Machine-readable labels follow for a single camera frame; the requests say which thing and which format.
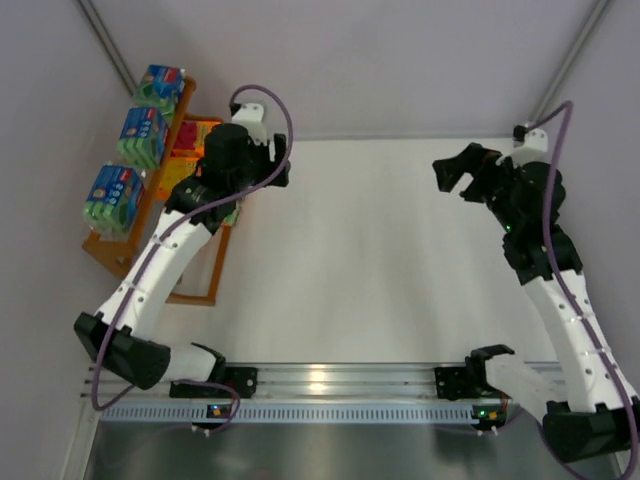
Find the pink scrubber sponge box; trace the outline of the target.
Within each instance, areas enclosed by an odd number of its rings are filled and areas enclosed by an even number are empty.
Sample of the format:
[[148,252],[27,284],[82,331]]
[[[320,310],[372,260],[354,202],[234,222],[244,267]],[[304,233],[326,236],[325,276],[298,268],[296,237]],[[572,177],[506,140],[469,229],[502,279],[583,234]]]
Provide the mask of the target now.
[[206,136],[220,124],[220,121],[183,121],[172,149],[172,155],[176,157],[202,157]]

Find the orange box yellow sponge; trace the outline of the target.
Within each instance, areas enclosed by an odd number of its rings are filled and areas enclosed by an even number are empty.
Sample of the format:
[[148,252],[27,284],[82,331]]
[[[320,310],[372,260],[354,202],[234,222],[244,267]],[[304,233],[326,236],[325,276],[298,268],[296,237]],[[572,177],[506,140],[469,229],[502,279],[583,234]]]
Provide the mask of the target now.
[[172,189],[179,182],[194,173],[197,162],[197,157],[170,157],[156,192],[156,200],[166,201]]

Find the blue green sponge pack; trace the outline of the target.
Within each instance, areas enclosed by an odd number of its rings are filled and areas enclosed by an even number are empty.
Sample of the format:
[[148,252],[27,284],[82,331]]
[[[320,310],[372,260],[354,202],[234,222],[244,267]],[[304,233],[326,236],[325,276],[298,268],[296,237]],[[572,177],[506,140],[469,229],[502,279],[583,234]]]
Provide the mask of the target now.
[[100,233],[126,234],[132,228],[144,193],[145,185],[136,169],[105,164],[86,198],[84,219]]
[[117,142],[117,150],[125,163],[157,170],[162,163],[168,132],[169,127],[158,108],[130,108]]
[[167,122],[173,117],[185,88],[185,70],[151,64],[133,95],[136,106],[157,108]]

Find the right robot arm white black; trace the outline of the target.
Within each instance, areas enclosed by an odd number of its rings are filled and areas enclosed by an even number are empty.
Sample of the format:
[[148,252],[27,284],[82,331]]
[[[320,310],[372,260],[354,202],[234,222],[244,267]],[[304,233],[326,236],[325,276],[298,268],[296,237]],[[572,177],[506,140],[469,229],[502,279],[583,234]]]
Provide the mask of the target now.
[[557,388],[497,344],[472,350],[461,379],[445,382],[439,396],[504,394],[539,422],[565,463],[621,451],[636,461],[639,395],[618,369],[591,308],[581,259],[557,223],[565,198],[560,174],[524,146],[503,155],[478,143],[434,161],[433,169],[442,192],[470,175],[461,198],[485,205],[503,227],[504,257],[538,311],[564,376]]

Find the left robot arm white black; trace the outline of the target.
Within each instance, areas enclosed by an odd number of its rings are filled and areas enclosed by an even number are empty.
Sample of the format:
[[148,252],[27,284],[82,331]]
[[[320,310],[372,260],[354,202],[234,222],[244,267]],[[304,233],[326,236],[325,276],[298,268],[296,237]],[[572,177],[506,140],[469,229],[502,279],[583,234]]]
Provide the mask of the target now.
[[174,186],[125,279],[95,313],[82,313],[75,321],[96,374],[107,370],[141,390],[222,377],[220,353],[198,343],[162,344],[155,339],[156,322],[188,264],[238,201],[260,188],[287,186],[290,151],[283,134],[260,143],[238,124],[212,129],[195,171]]

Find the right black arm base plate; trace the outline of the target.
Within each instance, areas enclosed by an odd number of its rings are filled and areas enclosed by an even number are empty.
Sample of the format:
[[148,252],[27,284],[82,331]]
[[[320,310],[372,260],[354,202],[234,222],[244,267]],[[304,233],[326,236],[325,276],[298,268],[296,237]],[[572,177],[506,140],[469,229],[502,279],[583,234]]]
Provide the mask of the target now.
[[483,374],[467,367],[434,369],[437,397],[449,401],[462,399],[498,399],[502,392],[490,386]]

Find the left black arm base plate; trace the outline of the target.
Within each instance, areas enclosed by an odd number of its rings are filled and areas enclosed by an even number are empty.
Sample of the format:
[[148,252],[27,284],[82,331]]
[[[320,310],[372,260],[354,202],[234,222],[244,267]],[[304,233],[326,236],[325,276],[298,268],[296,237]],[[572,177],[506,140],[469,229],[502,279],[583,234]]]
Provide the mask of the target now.
[[[217,383],[234,390],[241,399],[251,398],[256,392],[258,369],[255,367],[229,367],[208,383]],[[214,399],[231,398],[232,394],[220,387],[191,385],[185,382],[172,382],[169,397],[175,399]]]

